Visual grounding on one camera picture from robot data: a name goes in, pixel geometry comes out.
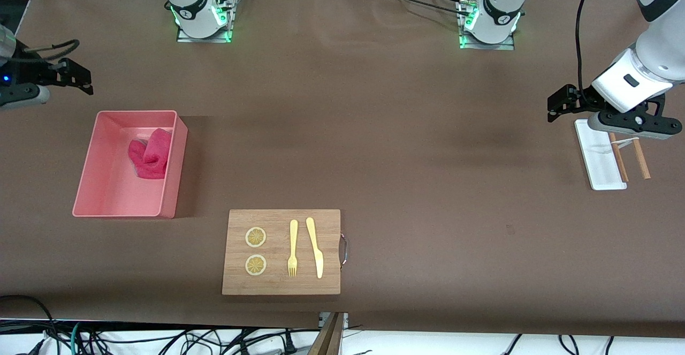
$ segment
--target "wooden cutting board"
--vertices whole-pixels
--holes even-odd
[[[314,250],[306,218],[316,224],[316,241],[323,253],[323,275],[316,277]],[[288,276],[290,223],[298,220],[298,274]],[[245,234],[259,226],[266,234],[264,244],[252,248]],[[232,209],[228,216],[226,257],[222,294],[340,294],[340,210],[339,209]],[[245,261],[262,255],[267,267],[261,275],[250,275]]]

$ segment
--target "pink plastic bin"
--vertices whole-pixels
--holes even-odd
[[[128,147],[162,128],[171,132],[164,179],[135,175]],[[188,128],[176,111],[100,111],[72,214],[97,218],[173,218]]]

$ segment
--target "white floor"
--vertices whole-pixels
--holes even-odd
[[[282,330],[260,330],[252,336],[266,333],[278,333]],[[140,340],[173,336],[180,331],[118,331],[105,333],[103,338],[110,340]],[[222,342],[228,342],[239,333],[238,330],[218,331]],[[342,340],[342,355],[357,355],[369,351],[369,355],[403,355],[403,354],[450,354],[450,355],[502,355],[514,338],[510,334],[460,334],[460,333],[400,333],[399,331],[356,331],[345,332]],[[314,342],[316,333],[293,334],[295,347],[301,348]],[[0,335],[0,355],[17,355],[27,353],[42,335]],[[608,338],[606,336],[575,336],[581,355],[604,355]],[[137,344],[110,344],[114,355],[157,355],[167,343],[155,341]],[[168,355],[181,353],[183,341],[178,341],[169,350]],[[272,350],[282,349],[282,341],[275,337],[250,346],[251,355],[260,355]],[[41,355],[52,355],[56,352],[54,341],[48,340],[42,347]],[[62,345],[62,353],[69,355],[69,349]],[[682,355],[685,353],[685,339],[668,338],[626,338],[617,337],[611,347],[611,355]],[[196,345],[188,355],[210,355],[210,350]],[[523,335],[512,355],[568,355],[559,345],[556,335]]]

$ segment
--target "yellow knife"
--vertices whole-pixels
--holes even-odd
[[[316,246],[316,227],[314,225],[314,219],[308,217],[307,220],[307,230],[309,231],[309,238],[311,239],[311,247],[314,248],[314,260],[316,260],[316,277],[321,279],[323,276],[323,253],[318,250]]]

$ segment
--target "teal cable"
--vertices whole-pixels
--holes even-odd
[[[74,329],[71,330],[71,355],[76,355],[76,332],[79,330],[79,325],[81,322],[79,321],[74,325]]]

